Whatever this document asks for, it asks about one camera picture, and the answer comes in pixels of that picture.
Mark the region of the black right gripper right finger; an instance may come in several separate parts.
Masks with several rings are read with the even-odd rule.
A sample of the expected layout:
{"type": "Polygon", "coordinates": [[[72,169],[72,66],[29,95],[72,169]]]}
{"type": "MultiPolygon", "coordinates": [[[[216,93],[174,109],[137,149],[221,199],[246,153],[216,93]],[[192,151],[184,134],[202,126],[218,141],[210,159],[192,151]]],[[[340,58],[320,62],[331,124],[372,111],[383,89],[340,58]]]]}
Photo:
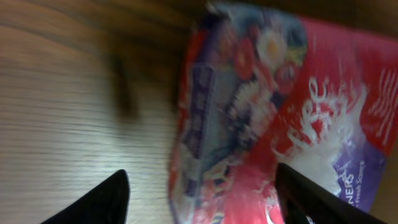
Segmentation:
{"type": "Polygon", "coordinates": [[[342,201],[287,164],[278,164],[275,187],[287,224],[386,224],[342,201]]]}

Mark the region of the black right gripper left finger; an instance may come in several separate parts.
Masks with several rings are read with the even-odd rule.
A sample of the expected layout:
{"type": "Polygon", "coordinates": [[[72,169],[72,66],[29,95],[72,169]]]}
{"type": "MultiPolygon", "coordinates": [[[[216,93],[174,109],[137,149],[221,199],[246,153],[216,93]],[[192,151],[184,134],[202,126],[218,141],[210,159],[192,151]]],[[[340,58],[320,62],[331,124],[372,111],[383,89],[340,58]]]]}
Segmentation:
{"type": "Polygon", "coordinates": [[[125,224],[129,197],[129,177],[121,169],[42,224],[125,224]]]}

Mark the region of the red purple snack packet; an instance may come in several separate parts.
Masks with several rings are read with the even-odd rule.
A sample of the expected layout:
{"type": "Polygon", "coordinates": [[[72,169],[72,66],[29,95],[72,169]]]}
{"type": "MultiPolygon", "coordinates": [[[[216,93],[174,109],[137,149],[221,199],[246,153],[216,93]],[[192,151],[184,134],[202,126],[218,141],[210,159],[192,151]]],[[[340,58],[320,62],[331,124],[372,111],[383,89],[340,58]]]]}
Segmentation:
{"type": "Polygon", "coordinates": [[[188,45],[178,108],[176,223],[282,223],[281,162],[368,212],[397,140],[397,42],[212,2],[188,45]]]}

